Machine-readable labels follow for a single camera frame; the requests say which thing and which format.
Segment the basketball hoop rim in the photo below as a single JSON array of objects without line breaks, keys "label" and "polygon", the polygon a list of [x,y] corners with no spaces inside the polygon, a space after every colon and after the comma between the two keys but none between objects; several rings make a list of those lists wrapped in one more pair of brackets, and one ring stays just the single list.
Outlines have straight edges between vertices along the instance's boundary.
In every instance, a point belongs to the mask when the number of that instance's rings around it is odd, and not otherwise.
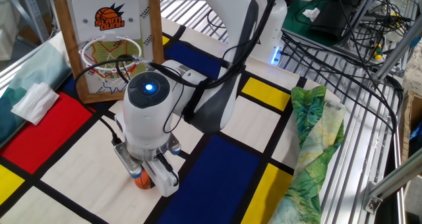
[{"label": "basketball hoop rim", "polygon": [[[85,47],[82,49],[82,51],[80,51],[80,57],[82,58],[82,61],[84,61],[86,67],[91,66],[91,64],[85,58],[86,49],[88,49],[93,43],[98,42],[98,41],[101,41],[101,40],[104,40],[105,38],[106,38],[105,36],[102,36],[100,38],[94,38],[94,39],[92,39],[92,41],[88,42],[85,45]],[[126,40],[128,42],[133,43],[138,48],[138,51],[139,51],[138,57],[141,57],[142,50],[141,50],[141,48],[140,48],[140,46],[139,46],[138,43],[136,43],[134,40],[129,39],[127,36],[124,36],[124,37],[122,37],[122,36],[116,36],[116,38],[119,39],[119,40]],[[130,63],[130,64],[124,66],[124,67],[119,67],[119,69],[120,70],[125,70],[125,69],[127,70],[127,69],[133,67],[133,65],[135,65],[135,63],[136,62],[132,62],[132,63]],[[108,72],[115,72],[115,70],[116,70],[116,69],[107,69],[107,68],[103,68],[103,67],[100,67],[100,66],[95,67],[95,69],[104,70],[104,71],[108,71]]]}]

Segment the slam dunk logo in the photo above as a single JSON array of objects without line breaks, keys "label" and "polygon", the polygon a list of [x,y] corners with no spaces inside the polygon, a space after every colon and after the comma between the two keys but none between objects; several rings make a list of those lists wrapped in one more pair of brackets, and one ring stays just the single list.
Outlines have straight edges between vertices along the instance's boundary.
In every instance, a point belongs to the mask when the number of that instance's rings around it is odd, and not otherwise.
[{"label": "slam dunk logo", "polygon": [[125,26],[125,21],[121,20],[123,12],[119,12],[124,4],[114,7],[103,7],[95,14],[95,26],[100,27],[100,30],[111,30]]}]

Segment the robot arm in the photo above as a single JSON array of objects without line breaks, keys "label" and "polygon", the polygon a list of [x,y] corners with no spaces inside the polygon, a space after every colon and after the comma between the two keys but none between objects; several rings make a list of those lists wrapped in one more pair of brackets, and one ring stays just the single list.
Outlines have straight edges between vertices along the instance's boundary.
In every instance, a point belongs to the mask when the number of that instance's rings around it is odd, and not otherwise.
[{"label": "robot arm", "polygon": [[[179,184],[165,155],[168,150],[176,154],[181,149],[170,131],[172,114],[205,133],[223,129],[233,113],[240,69],[258,37],[262,33],[261,46],[252,52],[258,58],[273,61],[280,47],[281,25],[287,13],[284,0],[206,2],[220,16],[229,35],[224,60],[231,64],[220,70],[217,81],[222,83],[210,86],[204,75],[169,60],[160,66],[181,79],[156,70],[136,75],[127,86],[123,114],[115,117],[125,137],[125,142],[115,146],[116,154],[133,178],[145,169],[163,196],[173,194]],[[197,86],[185,86],[181,80]]]}]

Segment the white paper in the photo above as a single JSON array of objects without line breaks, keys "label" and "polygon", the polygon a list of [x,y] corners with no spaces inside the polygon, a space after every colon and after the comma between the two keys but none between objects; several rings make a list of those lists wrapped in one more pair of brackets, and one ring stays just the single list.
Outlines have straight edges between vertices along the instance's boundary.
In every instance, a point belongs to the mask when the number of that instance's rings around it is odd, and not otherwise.
[{"label": "white paper", "polygon": [[12,108],[12,113],[37,125],[59,97],[47,84],[34,84]]},{"label": "white paper", "polygon": [[303,14],[309,18],[309,20],[311,20],[311,22],[314,22],[314,20],[317,18],[318,14],[319,14],[320,10],[318,8],[315,7],[315,9],[313,10],[305,10],[303,12]]}]

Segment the small basketball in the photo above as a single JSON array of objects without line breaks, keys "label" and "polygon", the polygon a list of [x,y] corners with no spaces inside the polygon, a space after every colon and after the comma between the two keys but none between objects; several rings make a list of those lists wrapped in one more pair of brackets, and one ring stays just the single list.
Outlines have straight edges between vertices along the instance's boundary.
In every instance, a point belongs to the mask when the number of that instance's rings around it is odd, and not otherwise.
[{"label": "small basketball", "polygon": [[105,20],[118,17],[119,15],[111,8],[104,7],[97,11],[95,16],[96,20]]},{"label": "small basketball", "polygon": [[145,170],[142,171],[139,178],[135,179],[135,184],[141,189],[154,187],[154,183],[152,182],[150,175]]}]

